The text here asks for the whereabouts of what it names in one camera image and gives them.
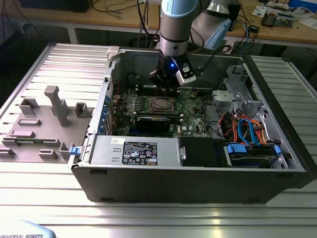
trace white cable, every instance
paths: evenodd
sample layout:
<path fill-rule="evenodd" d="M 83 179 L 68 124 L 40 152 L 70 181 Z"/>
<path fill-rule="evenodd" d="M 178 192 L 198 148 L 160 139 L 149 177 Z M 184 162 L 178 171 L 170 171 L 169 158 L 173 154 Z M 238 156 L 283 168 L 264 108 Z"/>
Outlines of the white cable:
<path fill-rule="evenodd" d="M 33 30 L 34 30 L 34 27 L 32 27 L 32 29 L 30 30 L 29 36 L 28 36 L 28 38 L 26 40 L 26 49 L 28 50 L 28 52 L 30 52 L 30 50 L 29 50 L 29 39 L 31 37 L 31 33 L 32 33 Z"/>

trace circuit board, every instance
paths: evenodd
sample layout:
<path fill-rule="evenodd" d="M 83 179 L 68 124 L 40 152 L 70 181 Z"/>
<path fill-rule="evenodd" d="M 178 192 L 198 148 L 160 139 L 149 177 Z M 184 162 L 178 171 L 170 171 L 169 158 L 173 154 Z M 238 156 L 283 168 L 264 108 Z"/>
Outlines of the circuit board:
<path fill-rule="evenodd" d="M 117 96 L 113 112 L 116 118 L 114 134 L 144 137 L 209 137 L 203 117 L 202 99 L 201 96 L 193 97 L 191 89 L 181 89 L 176 98 L 140 96 L 129 89 Z M 143 116 L 169 119 L 169 131 L 140 132 L 134 122 L 136 118 Z"/>

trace blue latch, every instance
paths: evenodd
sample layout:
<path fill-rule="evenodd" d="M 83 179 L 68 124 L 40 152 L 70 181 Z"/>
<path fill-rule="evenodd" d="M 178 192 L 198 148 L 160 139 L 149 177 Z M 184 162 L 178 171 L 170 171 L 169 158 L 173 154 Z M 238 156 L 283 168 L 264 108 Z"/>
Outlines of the blue latch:
<path fill-rule="evenodd" d="M 278 155 L 281 154 L 281 149 L 279 148 L 279 146 L 275 145 L 275 146 L 274 146 L 274 149 L 275 149 L 275 151 L 276 151 L 276 153 L 277 153 Z"/>
<path fill-rule="evenodd" d="M 81 154 L 81 146 L 71 147 L 69 149 L 70 155 L 80 155 Z"/>
<path fill-rule="evenodd" d="M 228 150 L 228 153 L 246 153 L 247 152 L 247 149 L 245 147 L 245 145 L 241 145 L 241 144 L 229 144 L 227 146 L 227 150 Z"/>

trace motherboard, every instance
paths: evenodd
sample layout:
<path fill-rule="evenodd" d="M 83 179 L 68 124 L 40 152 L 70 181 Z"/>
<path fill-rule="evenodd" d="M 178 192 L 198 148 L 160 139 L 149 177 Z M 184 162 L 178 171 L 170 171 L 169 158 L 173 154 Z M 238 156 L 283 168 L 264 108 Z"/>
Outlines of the motherboard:
<path fill-rule="evenodd" d="M 203 116 L 204 96 L 180 89 L 177 97 L 143 96 L 121 91 L 113 99 L 114 135 L 149 137 L 209 137 Z"/>

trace warning label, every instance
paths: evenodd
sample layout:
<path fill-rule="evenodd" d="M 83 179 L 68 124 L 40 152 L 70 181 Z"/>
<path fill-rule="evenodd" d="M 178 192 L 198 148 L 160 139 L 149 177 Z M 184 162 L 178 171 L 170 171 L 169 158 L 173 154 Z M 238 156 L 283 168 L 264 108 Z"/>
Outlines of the warning label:
<path fill-rule="evenodd" d="M 122 163 L 125 165 L 158 165 L 156 142 L 124 142 Z"/>

